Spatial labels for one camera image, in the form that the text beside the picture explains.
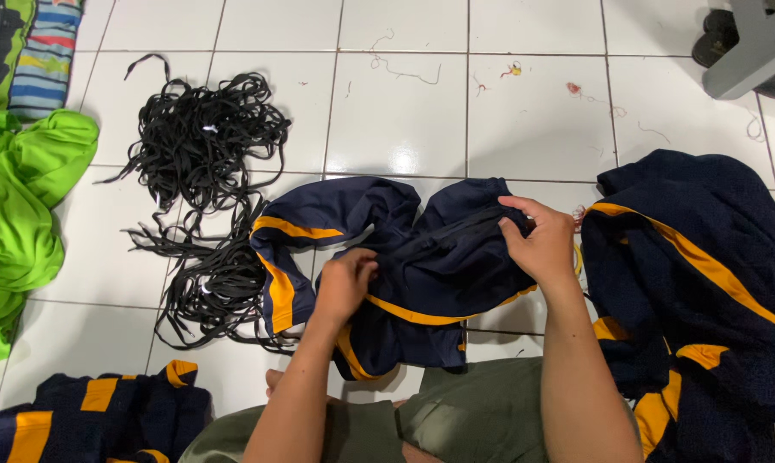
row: striped fabric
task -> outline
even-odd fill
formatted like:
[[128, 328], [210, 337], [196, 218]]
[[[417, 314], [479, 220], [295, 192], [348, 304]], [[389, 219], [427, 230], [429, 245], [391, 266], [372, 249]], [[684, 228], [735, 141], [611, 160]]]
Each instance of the striped fabric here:
[[64, 107], [81, 0], [37, 0], [36, 15], [13, 75], [7, 109], [23, 120]]

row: gray chair leg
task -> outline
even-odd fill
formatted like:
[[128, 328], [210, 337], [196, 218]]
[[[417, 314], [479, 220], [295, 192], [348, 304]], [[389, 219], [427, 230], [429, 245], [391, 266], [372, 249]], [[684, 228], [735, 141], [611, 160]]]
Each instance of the gray chair leg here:
[[739, 44], [702, 76], [717, 100], [736, 100], [775, 74], [775, 14], [765, 16], [760, 0], [731, 0]]

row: hand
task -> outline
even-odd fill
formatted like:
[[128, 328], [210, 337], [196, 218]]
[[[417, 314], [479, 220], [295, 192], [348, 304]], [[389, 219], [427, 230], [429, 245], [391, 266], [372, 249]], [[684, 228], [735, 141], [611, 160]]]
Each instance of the hand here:
[[321, 268], [321, 287], [314, 315], [334, 321], [341, 327], [359, 308], [375, 278], [376, 252], [364, 248], [351, 250], [339, 259], [328, 260]]
[[574, 274], [574, 218], [533, 199], [499, 196], [499, 203], [516, 207], [533, 217], [536, 228], [526, 238], [518, 226], [502, 217], [499, 227], [508, 244], [508, 254], [539, 286], [576, 279]]

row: pile of black shoelaces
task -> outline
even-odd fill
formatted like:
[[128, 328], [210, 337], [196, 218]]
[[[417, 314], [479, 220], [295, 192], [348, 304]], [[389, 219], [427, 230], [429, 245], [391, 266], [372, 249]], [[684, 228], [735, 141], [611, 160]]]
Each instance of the pile of black shoelaces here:
[[[282, 147], [290, 120], [266, 103], [270, 88], [256, 72], [222, 81], [216, 90], [191, 87], [186, 81], [170, 80], [164, 57], [148, 54], [131, 64], [127, 75], [148, 58], [165, 61], [167, 83], [139, 111], [140, 140], [128, 148], [127, 165], [105, 183], [139, 173], [139, 182], [147, 186], [159, 209], [153, 214], [159, 230], [140, 223], [140, 231], [126, 232], [134, 249], [176, 259], [176, 274], [162, 296], [162, 313], [154, 331], [180, 350], [227, 336], [260, 344], [270, 352], [291, 353], [276, 338], [259, 335], [266, 274], [250, 248], [253, 222], [267, 204], [258, 189], [276, 181], [285, 167]], [[277, 151], [281, 167], [276, 176], [251, 184], [246, 157], [267, 160]], [[164, 226], [160, 218], [179, 196], [191, 210], [178, 225]], [[203, 237], [202, 218], [218, 211], [232, 211], [230, 233]], [[181, 345], [159, 333], [165, 320]], [[201, 335], [191, 332], [186, 322], [198, 324]], [[251, 322], [252, 336], [239, 333], [240, 325]]]

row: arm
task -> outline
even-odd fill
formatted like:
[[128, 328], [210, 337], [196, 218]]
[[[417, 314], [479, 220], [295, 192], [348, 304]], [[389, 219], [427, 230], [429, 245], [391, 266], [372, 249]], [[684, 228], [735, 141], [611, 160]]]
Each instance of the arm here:
[[536, 223], [527, 238], [507, 218], [499, 226], [510, 256], [537, 281], [547, 301], [541, 413], [550, 461], [641, 462], [573, 271], [573, 218], [532, 199], [506, 196], [499, 202]]
[[293, 359], [245, 448], [243, 463], [319, 461], [325, 431], [327, 370], [336, 337], [359, 307], [377, 268], [372, 250], [355, 249], [322, 269], [316, 307]]

